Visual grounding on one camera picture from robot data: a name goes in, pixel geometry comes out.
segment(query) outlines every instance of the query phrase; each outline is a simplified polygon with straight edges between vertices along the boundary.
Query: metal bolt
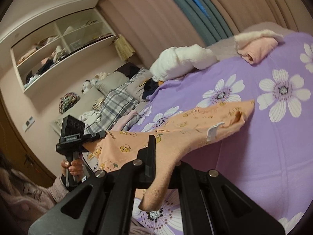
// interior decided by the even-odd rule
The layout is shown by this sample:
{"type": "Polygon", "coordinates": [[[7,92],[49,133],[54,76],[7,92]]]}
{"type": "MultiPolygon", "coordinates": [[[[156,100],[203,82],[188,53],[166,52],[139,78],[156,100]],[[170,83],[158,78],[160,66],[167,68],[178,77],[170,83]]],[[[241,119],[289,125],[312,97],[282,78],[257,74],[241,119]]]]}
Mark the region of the metal bolt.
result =
{"type": "Polygon", "coordinates": [[[140,159],[136,159],[136,160],[133,160],[133,164],[135,166],[140,166],[140,165],[142,165],[142,161],[140,159]]]}
{"type": "Polygon", "coordinates": [[[219,172],[215,169],[209,170],[210,177],[217,177],[219,175],[219,172]]]}
{"type": "Polygon", "coordinates": [[[95,172],[95,175],[96,175],[97,178],[102,178],[102,177],[105,176],[105,174],[106,174],[106,171],[105,170],[101,170],[101,169],[99,169],[99,170],[97,170],[95,172]]]}

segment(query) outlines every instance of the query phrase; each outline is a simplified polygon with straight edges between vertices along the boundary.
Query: plaid blanket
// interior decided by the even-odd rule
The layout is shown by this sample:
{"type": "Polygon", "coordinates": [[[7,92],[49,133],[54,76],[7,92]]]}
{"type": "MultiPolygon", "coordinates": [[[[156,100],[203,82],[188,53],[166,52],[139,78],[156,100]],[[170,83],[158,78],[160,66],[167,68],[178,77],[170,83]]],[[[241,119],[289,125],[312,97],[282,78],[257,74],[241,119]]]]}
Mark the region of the plaid blanket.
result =
{"type": "Polygon", "coordinates": [[[141,68],[140,71],[129,81],[108,93],[108,96],[105,98],[101,107],[100,121],[86,128],[85,134],[111,129],[114,123],[116,123],[122,116],[127,115],[131,110],[136,108],[139,101],[126,91],[126,87],[146,70],[147,69],[145,68],[141,68]]]}

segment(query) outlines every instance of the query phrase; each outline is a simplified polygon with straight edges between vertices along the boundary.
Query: pink clothing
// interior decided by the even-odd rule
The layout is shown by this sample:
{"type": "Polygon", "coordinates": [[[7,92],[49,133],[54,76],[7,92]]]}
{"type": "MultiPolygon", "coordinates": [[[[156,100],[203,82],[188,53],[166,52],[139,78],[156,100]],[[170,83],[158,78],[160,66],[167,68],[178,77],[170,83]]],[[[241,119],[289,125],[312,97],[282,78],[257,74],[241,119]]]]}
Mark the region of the pink clothing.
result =
{"type": "Polygon", "coordinates": [[[274,48],[278,46],[277,40],[272,37],[261,37],[251,41],[238,54],[250,64],[256,64],[262,61],[274,48]]]}
{"type": "Polygon", "coordinates": [[[112,127],[111,131],[121,131],[123,130],[124,126],[128,123],[129,120],[132,119],[134,115],[137,115],[138,112],[135,110],[132,110],[127,115],[122,116],[116,124],[112,127]]]}
{"type": "Polygon", "coordinates": [[[68,190],[61,176],[55,179],[51,187],[44,188],[35,185],[21,172],[13,172],[21,180],[11,177],[5,169],[0,169],[0,195],[19,227],[27,234],[30,225],[60,202],[68,190]]]}
{"type": "Polygon", "coordinates": [[[139,149],[147,146],[149,135],[156,137],[156,175],[143,195],[139,208],[157,211],[163,203],[175,164],[187,153],[222,140],[245,124],[254,109],[254,100],[220,102],[207,108],[195,107],[176,114],[154,132],[116,132],[84,147],[98,160],[98,169],[111,172],[136,159],[139,149]]]}

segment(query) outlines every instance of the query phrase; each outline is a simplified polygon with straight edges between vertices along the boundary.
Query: white shelf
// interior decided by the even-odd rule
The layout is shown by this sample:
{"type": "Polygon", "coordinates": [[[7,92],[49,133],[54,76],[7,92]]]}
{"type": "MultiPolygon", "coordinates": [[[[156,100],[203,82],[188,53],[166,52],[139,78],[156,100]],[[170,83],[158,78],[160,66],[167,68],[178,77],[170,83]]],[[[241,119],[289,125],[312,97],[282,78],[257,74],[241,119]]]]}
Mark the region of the white shelf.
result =
{"type": "Polygon", "coordinates": [[[55,80],[56,77],[60,75],[65,69],[79,62],[86,56],[94,53],[101,48],[107,47],[112,43],[114,38],[115,36],[112,36],[107,39],[100,40],[99,42],[89,45],[74,53],[73,55],[68,56],[64,60],[57,63],[54,67],[40,75],[36,80],[34,80],[27,88],[23,90],[24,94],[26,94],[28,97],[34,96],[36,93],[38,93],[38,91],[40,91],[47,85],[47,82],[55,80]]]}
{"type": "Polygon", "coordinates": [[[31,70],[35,69],[34,64],[38,64],[43,60],[44,58],[51,56],[52,52],[56,49],[58,45],[62,46],[62,40],[61,38],[58,38],[51,43],[43,46],[42,48],[38,49],[35,53],[30,55],[26,60],[21,62],[19,65],[17,65],[18,71],[21,75],[24,75],[25,73],[29,73],[31,70]]]}
{"type": "Polygon", "coordinates": [[[81,48],[85,43],[110,33],[111,32],[106,28],[103,22],[98,22],[72,31],[69,34],[64,35],[63,38],[71,51],[75,51],[76,49],[81,48]]]}
{"type": "Polygon", "coordinates": [[[66,67],[75,64],[99,48],[110,45],[115,36],[112,28],[95,8],[65,16],[35,30],[11,48],[12,64],[23,93],[28,97],[33,96],[34,93],[40,91],[51,80],[60,75],[66,67]],[[64,34],[69,26],[72,26],[74,30],[64,34]],[[32,45],[51,36],[58,36],[58,38],[38,49],[19,65],[17,64],[32,45]],[[71,44],[74,42],[79,45],[73,47],[71,44]],[[30,71],[35,74],[42,67],[41,61],[50,57],[58,45],[66,48],[69,56],[40,75],[27,88],[24,88],[27,74],[30,71]]]}

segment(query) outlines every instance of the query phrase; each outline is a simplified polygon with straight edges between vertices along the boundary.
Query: black bracket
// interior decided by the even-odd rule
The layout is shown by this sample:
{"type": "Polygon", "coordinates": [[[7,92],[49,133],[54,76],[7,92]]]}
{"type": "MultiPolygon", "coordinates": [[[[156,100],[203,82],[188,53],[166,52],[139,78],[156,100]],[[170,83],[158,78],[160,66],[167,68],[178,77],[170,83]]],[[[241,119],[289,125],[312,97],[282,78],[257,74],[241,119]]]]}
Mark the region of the black bracket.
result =
{"type": "MultiPolygon", "coordinates": [[[[155,176],[155,137],[137,159],[118,171],[98,170],[39,218],[29,235],[126,235],[135,189],[155,176]]],[[[285,235],[284,228],[216,170],[202,172],[180,162],[169,189],[177,188],[184,234],[285,235]]]]}

